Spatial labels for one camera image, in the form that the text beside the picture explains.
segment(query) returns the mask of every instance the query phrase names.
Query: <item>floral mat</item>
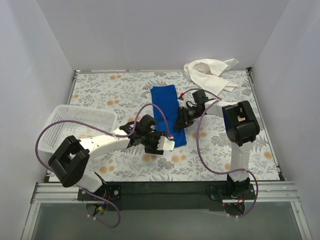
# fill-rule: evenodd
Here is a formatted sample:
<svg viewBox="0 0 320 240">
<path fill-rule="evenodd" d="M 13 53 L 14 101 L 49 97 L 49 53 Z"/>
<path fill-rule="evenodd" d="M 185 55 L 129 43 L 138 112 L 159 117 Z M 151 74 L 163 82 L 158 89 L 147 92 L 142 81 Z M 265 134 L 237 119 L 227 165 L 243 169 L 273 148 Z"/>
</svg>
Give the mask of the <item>floral mat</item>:
<svg viewBox="0 0 320 240">
<path fill-rule="evenodd" d="M 260 125 L 260 134 L 251 149 L 249 168 L 258 180 L 279 180 L 246 71 L 227 71 L 221 77 L 238 83 L 240 87 L 232 92 L 223 90 L 219 96 L 230 102 L 248 100 Z M 70 105 L 113 110 L 117 114 L 116 127 L 119 127 L 133 121 L 141 106 L 152 102 L 150 89 L 153 86 L 171 84 L 175 85 L 178 94 L 197 88 L 182 71 L 80 73 L 76 78 Z M 191 94 L 186 94 L 186 97 L 193 100 Z M 142 113 L 153 116 L 152 107 L 146 107 Z M 195 141 L 198 121 L 185 129 L 187 145 L 177 147 L 172 152 L 163 155 L 146 154 L 140 145 L 90 160 L 87 168 L 99 173 L 106 181 L 225 180 L 225 175 L 210 173 L 199 160 Z M 231 143 L 226 135 L 223 118 L 207 115 L 200 130 L 201 152 L 208 166 L 218 172 L 228 171 Z M 53 175 L 49 181 L 55 182 L 57 178 Z"/>
</svg>

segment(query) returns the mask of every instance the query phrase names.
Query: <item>blue towel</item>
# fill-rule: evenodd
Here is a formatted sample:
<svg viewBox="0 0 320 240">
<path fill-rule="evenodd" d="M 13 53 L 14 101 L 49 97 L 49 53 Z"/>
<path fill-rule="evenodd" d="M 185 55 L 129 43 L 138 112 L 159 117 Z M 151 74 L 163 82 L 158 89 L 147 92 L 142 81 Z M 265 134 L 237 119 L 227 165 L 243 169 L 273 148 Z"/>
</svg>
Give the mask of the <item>blue towel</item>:
<svg viewBox="0 0 320 240">
<path fill-rule="evenodd" d="M 166 118 L 168 122 L 170 134 L 174 136 L 174 146 L 180 147 L 187 144 L 185 130 L 179 129 L 174 130 L 174 126 L 176 124 L 178 118 L 178 96 L 175 85 L 169 86 L 154 86 L 151 90 L 152 103 L 157 105 Z M 153 107 L 153 115 L 154 119 L 157 121 L 158 126 L 156 126 L 156 130 L 161 132 L 166 132 L 166 124 L 164 118 L 161 113 Z"/>
</svg>

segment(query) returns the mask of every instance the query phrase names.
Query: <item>gray leaf pattern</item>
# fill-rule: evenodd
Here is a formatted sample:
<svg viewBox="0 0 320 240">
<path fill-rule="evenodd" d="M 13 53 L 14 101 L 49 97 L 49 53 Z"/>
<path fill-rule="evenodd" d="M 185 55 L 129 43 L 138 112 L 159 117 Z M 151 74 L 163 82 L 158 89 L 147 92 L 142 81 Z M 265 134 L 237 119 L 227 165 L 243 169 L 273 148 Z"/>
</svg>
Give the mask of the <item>gray leaf pattern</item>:
<svg viewBox="0 0 320 240">
<path fill-rule="evenodd" d="M 232 92 L 222 91 L 224 101 L 248 100 L 260 124 L 260 134 L 253 144 L 249 168 L 258 180 L 278 180 L 278 172 L 269 146 L 264 126 L 256 105 L 247 73 L 243 70 L 226 71 L 221 75 L 240 85 Z M 153 86 L 174 84 L 178 95 L 190 88 L 198 88 L 186 79 L 182 71 L 80 73 L 71 98 L 71 105 L 112 110 L 117 114 L 117 125 L 133 121 L 139 109 L 151 103 Z M 191 94 L 186 97 L 192 100 Z M 153 116 L 152 107 L 142 115 Z M 163 155 L 146 154 L 144 147 L 136 146 L 110 152 L 90 160 L 87 168 L 99 173 L 106 181 L 212 181 L 225 180 L 225 175 L 215 175 L 201 164 L 196 147 L 198 121 L 185 129 L 187 145 L 177 147 Z M 207 115 L 200 128 L 200 147 L 208 166 L 224 172 L 230 168 L 231 144 L 225 132 L 224 121 Z"/>
</svg>

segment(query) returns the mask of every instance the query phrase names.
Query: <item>table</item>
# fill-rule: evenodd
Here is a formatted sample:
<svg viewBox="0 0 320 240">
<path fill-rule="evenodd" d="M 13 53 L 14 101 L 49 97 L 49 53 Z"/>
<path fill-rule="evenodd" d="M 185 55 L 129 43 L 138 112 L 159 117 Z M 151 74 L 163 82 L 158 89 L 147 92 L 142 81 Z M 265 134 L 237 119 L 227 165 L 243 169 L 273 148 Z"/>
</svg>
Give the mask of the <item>table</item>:
<svg viewBox="0 0 320 240">
<path fill-rule="evenodd" d="M 240 85 L 232 92 L 219 94 L 224 101 L 248 100 L 260 125 L 260 133 L 253 143 L 249 168 L 257 180 L 279 180 L 274 156 L 267 138 L 255 97 L 245 70 L 226 71 L 222 78 Z M 177 93 L 198 86 L 188 80 L 182 71 L 128 71 L 79 73 L 72 92 L 70 105 L 96 109 L 113 110 L 117 114 L 117 125 L 133 121 L 138 110 L 151 103 L 150 89 L 153 86 L 174 84 Z M 146 107 L 142 114 L 153 116 L 152 107 Z M 177 147 L 163 155 L 144 152 L 139 145 L 111 152 L 91 160 L 87 168 L 99 173 L 105 181 L 221 181 L 225 175 L 215 175 L 201 164 L 196 148 L 195 123 L 185 129 L 187 145 Z M 228 171 L 231 161 L 231 143 L 226 135 L 223 118 L 207 115 L 201 125 L 200 147 L 208 166 L 218 172 Z M 50 182 L 57 181 L 53 175 Z"/>
</svg>

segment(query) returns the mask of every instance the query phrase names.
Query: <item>patterned surface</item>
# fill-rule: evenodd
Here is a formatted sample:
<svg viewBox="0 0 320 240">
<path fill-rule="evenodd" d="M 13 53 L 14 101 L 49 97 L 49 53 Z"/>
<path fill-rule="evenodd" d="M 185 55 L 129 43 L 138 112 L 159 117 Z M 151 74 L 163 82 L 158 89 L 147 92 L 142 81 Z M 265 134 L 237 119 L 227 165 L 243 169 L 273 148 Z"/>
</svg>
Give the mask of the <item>patterned surface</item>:
<svg viewBox="0 0 320 240">
<path fill-rule="evenodd" d="M 249 168 L 258 180 L 279 180 L 268 139 L 245 71 L 229 71 L 222 78 L 239 83 L 233 92 L 222 91 L 225 101 L 248 100 L 260 124 L 260 134 L 253 144 Z M 197 86 L 182 72 L 125 72 L 79 74 L 70 104 L 113 110 L 117 113 L 117 127 L 133 121 L 141 106 L 151 103 L 153 86 L 174 84 L 178 94 Z M 151 107 L 142 111 L 153 116 Z M 187 145 L 164 155 L 144 153 L 143 146 L 112 152 L 90 161 L 87 168 L 98 172 L 106 181 L 210 181 L 225 180 L 201 164 L 196 148 L 198 121 L 185 129 Z M 206 116 L 200 132 L 200 146 L 209 167 L 223 172 L 230 168 L 231 144 L 224 121 L 217 116 Z"/>
</svg>

